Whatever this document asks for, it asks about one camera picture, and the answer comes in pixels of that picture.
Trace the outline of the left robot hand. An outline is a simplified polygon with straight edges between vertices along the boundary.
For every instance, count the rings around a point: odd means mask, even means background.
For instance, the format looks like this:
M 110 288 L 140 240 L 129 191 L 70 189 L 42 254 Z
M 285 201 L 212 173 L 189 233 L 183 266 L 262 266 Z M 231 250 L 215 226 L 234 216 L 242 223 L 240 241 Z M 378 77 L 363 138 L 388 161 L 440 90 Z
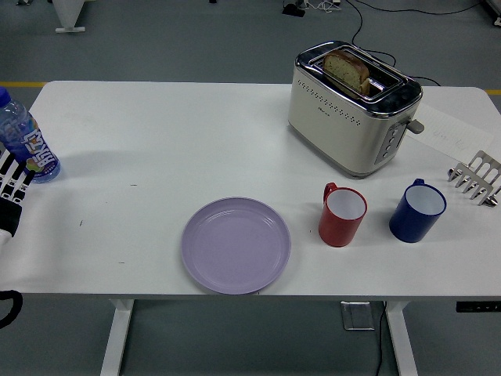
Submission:
M 27 163 L 16 162 L 15 155 L 5 150 L 1 154 L 1 248 L 14 238 L 34 172 L 25 172 Z

